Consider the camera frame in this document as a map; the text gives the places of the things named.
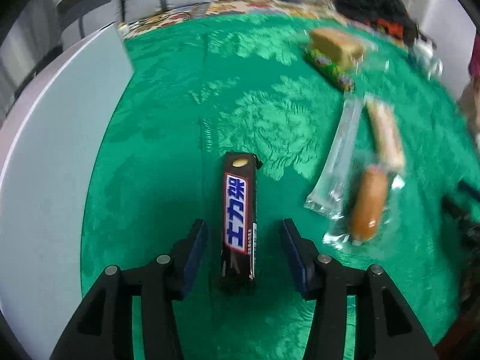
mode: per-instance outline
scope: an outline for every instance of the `green wrapper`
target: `green wrapper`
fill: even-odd
[[[305,58],[343,92],[353,92],[355,83],[338,65],[317,49],[306,49]]]

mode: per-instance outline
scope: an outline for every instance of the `green tablecloth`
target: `green tablecloth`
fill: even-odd
[[[135,74],[92,174],[82,232],[82,290],[86,293],[109,264],[142,266],[168,252],[195,218],[205,219],[208,251],[193,292],[174,306],[187,360],[302,358],[314,302],[294,291],[278,237],[283,218],[293,218],[303,237],[346,265],[381,264],[433,343],[455,318],[460,246],[455,229],[443,226],[440,199],[462,177],[479,185],[479,165],[453,101],[443,87],[416,74],[404,51],[364,33],[378,43],[377,56],[389,60],[389,71],[363,69],[356,78],[358,93],[373,92],[395,106],[407,158],[397,230],[375,248],[345,253],[322,244],[329,221],[303,208],[343,101],[302,59],[304,30],[322,25],[338,26],[287,16],[219,16],[126,42]],[[365,112],[356,146],[373,150]],[[249,297],[225,297],[215,288],[227,151],[256,153],[265,164],[257,181],[257,289]],[[354,347],[354,309],[349,298],[346,358]],[[137,358],[139,312],[136,302]]]

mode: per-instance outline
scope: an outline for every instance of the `sausage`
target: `sausage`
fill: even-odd
[[[357,201],[349,223],[352,238],[368,241],[377,232],[388,192],[388,179],[377,165],[370,165],[363,173]]]

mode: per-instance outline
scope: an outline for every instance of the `plastic wrapper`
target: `plastic wrapper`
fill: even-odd
[[[223,235],[220,286],[227,293],[255,286],[256,170],[255,154],[225,154],[223,172]]]
[[[317,49],[307,48],[305,50],[305,58],[342,92],[353,92],[355,90],[354,80],[329,57]]]
[[[365,100],[381,165],[389,172],[403,173],[405,154],[393,108],[370,94]]]
[[[339,28],[312,30],[304,49],[305,59],[343,92],[354,92],[355,77],[363,70],[389,69],[389,61],[378,52],[376,43]]]
[[[386,177],[386,196],[385,201],[376,201],[378,196],[370,200],[364,199],[365,194],[362,188],[365,187],[365,174],[372,168],[383,171]],[[368,151],[355,151],[352,161],[349,178],[345,184],[345,198],[343,212],[344,215],[336,222],[332,222],[331,228],[323,236],[322,242],[333,246],[337,250],[350,251],[357,254],[367,254],[369,257],[382,258],[388,254],[388,251],[394,251],[396,242],[394,239],[398,236],[399,228],[399,208],[398,200],[405,181],[401,175],[395,172],[387,172],[382,166],[378,165],[378,157]],[[355,236],[359,229],[355,228],[355,221],[358,221],[358,210],[367,212],[360,221],[365,221],[369,215],[376,216],[375,209],[363,203],[381,204],[381,213],[378,216],[378,223],[373,223],[375,229],[365,237]]]
[[[431,42],[416,39],[409,49],[409,62],[429,81],[439,79],[443,74],[443,63],[434,55]]]
[[[359,242],[371,240],[377,233],[388,193],[385,169],[369,165],[362,174],[355,205],[347,228],[351,237]]]
[[[322,174],[304,204],[304,207],[333,220],[343,216],[344,189],[363,106],[364,99],[345,98],[337,133]]]

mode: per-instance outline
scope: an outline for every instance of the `metal screw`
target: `metal screw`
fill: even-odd
[[[118,268],[114,265],[109,265],[105,268],[105,275],[112,276],[117,273]]]
[[[381,275],[383,273],[383,268],[379,265],[372,265],[370,269],[376,275]]]
[[[332,258],[328,254],[319,254],[317,256],[317,260],[323,264],[328,264],[332,261]]]
[[[168,264],[170,262],[170,256],[168,254],[160,254],[157,257],[157,263],[159,264]]]

